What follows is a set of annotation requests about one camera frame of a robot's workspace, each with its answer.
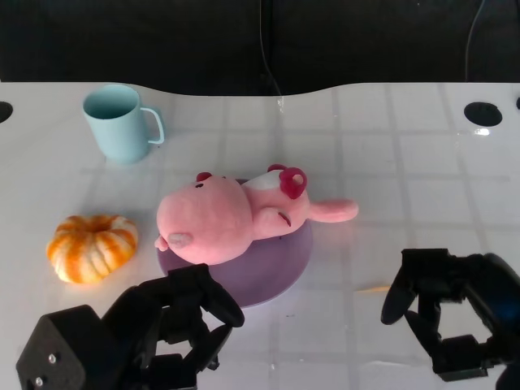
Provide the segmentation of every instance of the plush toy arm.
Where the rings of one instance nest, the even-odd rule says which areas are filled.
[[[155,248],[158,248],[161,252],[164,252],[168,249],[168,243],[163,239],[162,236],[159,236],[157,240],[155,240]]]
[[[254,239],[282,236],[291,229],[291,220],[281,210],[275,207],[261,209],[253,217]]]
[[[310,204],[309,219],[317,222],[344,222],[358,215],[359,207],[349,199],[318,201]]]

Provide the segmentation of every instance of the pumpkin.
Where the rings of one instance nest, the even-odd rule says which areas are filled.
[[[97,283],[136,252],[136,225],[120,215],[73,215],[57,228],[47,257],[69,283]]]

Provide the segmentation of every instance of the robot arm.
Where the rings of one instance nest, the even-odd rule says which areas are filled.
[[[209,331],[201,308],[223,325]],[[205,264],[171,271],[125,291],[99,318],[83,305],[44,315],[16,364],[23,390],[197,388],[197,373],[244,315]],[[192,351],[155,356],[157,342],[189,341]]]
[[[467,258],[447,249],[406,249],[383,306],[381,321],[405,317],[430,355],[433,371],[446,382],[488,375],[505,364],[497,390],[520,388],[520,278],[504,260],[489,253]],[[408,310],[418,297],[418,313]],[[486,343],[471,336],[442,339],[440,303],[467,299],[491,331]]]

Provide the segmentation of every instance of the cable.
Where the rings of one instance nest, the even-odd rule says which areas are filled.
[[[466,43],[466,52],[464,54],[464,81],[467,83],[470,80],[470,44],[471,38],[473,37],[473,31],[475,30],[475,25],[477,24],[477,20],[479,19],[480,13],[484,8],[484,4],[486,4],[486,0],[482,0],[480,3],[479,10],[475,14],[473,18],[473,23],[471,23],[470,33],[468,34],[468,40]]]
[[[259,0],[259,3],[260,3],[260,12],[259,12],[259,15],[260,15],[260,49],[262,50],[263,65],[266,68],[267,74],[271,78],[271,80],[273,82],[273,85],[275,86],[276,93],[278,94],[278,96],[283,96],[281,91],[280,91],[280,87],[278,86],[278,83],[276,82],[275,77],[271,73],[271,69],[269,68],[269,64],[267,63],[267,59],[266,59],[266,52],[263,49],[263,38],[262,38],[262,0]]]

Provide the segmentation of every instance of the mug handle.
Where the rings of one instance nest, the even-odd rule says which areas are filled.
[[[159,126],[159,139],[158,140],[148,140],[150,144],[162,144],[164,142],[164,127],[163,122],[161,120],[161,117],[157,113],[156,110],[152,110],[148,107],[141,107],[143,111],[149,111],[152,114],[154,114],[155,120],[157,120],[157,125]]]

